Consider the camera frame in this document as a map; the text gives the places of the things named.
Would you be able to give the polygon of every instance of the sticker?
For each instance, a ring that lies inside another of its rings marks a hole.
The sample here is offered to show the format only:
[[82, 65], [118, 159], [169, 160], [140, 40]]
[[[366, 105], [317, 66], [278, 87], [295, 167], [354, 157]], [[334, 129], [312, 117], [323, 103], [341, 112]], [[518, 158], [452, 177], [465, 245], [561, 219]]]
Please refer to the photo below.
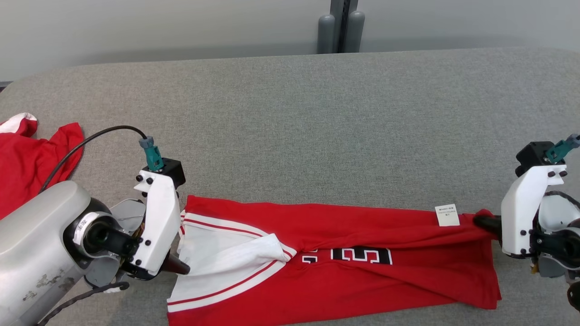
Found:
[[437, 213], [437, 220], [439, 221], [439, 226], [459, 225], [459, 215], [457, 215], [457, 209], [455, 208], [455, 204], [437, 206], [435, 207], [435, 213]]

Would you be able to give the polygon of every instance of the red jersey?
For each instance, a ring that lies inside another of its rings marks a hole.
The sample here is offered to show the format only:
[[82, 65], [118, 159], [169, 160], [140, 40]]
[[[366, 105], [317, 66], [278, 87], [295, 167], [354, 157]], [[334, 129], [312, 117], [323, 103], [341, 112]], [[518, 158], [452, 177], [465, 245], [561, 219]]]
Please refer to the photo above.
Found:
[[491, 236], [459, 215], [189, 196], [170, 326], [284, 325], [501, 299]]
[[[30, 113], [17, 114], [0, 124], [0, 170], [5, 186], [0, 189], [0, 219], [38, 194], [59, 161], [83, 141], [81, 126], [72, 123], [59, 128], [50, 138], [33, 139], [38, 121]], [[55, 174], [49, 186], [65, 181], [81, 159], [74, 153]]]

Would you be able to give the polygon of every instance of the teal connector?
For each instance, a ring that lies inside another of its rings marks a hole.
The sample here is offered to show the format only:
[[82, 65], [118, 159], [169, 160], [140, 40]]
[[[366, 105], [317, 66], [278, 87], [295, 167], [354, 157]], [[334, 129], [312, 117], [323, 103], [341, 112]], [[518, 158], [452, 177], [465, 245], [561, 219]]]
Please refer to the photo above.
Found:
[[546, 152], [546, 158], [552, 163], [558, 163], [573, 149], [580, 147], [580, 136], [570, 135], [568, 139], [557, 142]]
[[161, 153], [159, 153], [159, 149], [153, 143], [153, 137], [148, 136], [147, 139], [140, 139], [139, 144], [145, 150], [149, 171], [162, 169], [164, 167], [163, 158]]

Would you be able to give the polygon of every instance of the red cloth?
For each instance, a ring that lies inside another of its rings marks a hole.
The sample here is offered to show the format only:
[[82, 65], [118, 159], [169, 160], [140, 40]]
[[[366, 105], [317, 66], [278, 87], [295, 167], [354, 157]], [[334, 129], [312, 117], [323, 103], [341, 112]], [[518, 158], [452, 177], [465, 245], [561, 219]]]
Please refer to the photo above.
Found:
[[[224, 291], [168, 301], [170, 326], [285, 325], [452, 302], [495, 309], [501, 299], [492, 236], [473, 224], [472, 214], [459, 215], [459, 226], [440, 227], [432, 211], [240, 204], [194, 196], [185, 211], [191, 214], [184, 225], [260, 237], [249, 231], [254, 227], [274, 233], [297, 254], [226, 299], [219, 296], [259, 278], [263, 270]], [[478, 214], [492, 216], [486, 210]], [[198, 215], [219, 220], [209, 225]], [[204, 244], [193, 240], [191, 245]]]
[[[76, 122], [60, 127], [50, 140], [30, 138], [36, 130], [36, 118], [30, 114], [16, 115], [0, 125], [0, 219], [35, 197], [58, 162], [84, 139]], [[82, 149], [67, 160], [49, 186], [66, 180], [81, 156]]]

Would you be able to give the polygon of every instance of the cable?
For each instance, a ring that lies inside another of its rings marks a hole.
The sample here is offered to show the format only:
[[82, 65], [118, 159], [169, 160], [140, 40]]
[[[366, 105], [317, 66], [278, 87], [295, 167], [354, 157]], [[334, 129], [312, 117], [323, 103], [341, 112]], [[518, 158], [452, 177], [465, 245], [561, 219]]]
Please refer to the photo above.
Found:
[[126, 290], [126, 289], [129, 288], [129, 283], [128, 282], [111, 283], [111, 284], [107, 284], [105, 286], [102, 286], [100, 288], [96, 288], [96, 289], [90, 290], [88, 292], [85, 292], [83, 294], [77, 295], [76, 297], [70, 299], [69, 301], [63, 303], [62, 305], [60, 305], [57, 308], [55, 308], [54, 310], [52, 310], [48, 315], [46, 315], [46, 317], [44, 317], [44, 319], [42, 319], [40, 321], [40, 323], [36, 324], [36, 326], [45, 326], [46, 323], [48, 323], [48, 321], [52, 317], [56, 316], [64, 308], [73, 305], [75, 302], [77, 302], [79, 300], [86, 299], [86, 298], [90, 297], [93, 294], [101, 293], [101, 292], [104, 292], [104, 291], [106, 291], [108, 289], [112, 289], [112, 288], [119, 288], [121, 290]]
[[63, 157], [62, 160], [60, 160], [60, 162], [56, 165], [55, 169], [52, 170], [52, 172], [50, 173], [50, 175], [48, 176], [48, 178], [46, 179], [46, 181], [42, 185], [42, 188], [40, 188], [40, 191], [38, 192], [38, 194], [40, 194], [41, 192], [45, 191], [46, 188], [48, 188], [48, 184], [50, 183], [50, 181], [52, 180], [52, 178], [55, 176], [56, 172], [59, 171], [59, 169], [68, 160], [68, 158], [70, 158], [79, 148], [83, 147], [84, 145], [86, 145], [91, 140], [93, 140], [93, 139], [95, 139], [95, 138], [97, 138], [97, 137], [99, 137], [101, 135], [104, 135], [107, 132], [111, 132], [111, 131], [114, 131], [114, 130], [120, 130], [120, 129], [133, 130], [133, 131], [137, 132], [143, 139], [147, 139], [147, 136], [141, 130], [135, 128], [134, 126], [126, 126], [126, 125], [110, 127], [110, 128], [107, 128], [107, 129], [103, 129], [103, 130], [99, 131], [98, 133], [95, 133], [94, 135], [92, 135], [92, 136], [88, 137], [87, 139], [83, 140], [80, 144], [78, 144], [75, 148], [73, 148], [70, 152], [68, 152], [68, 154], [65, 157]]

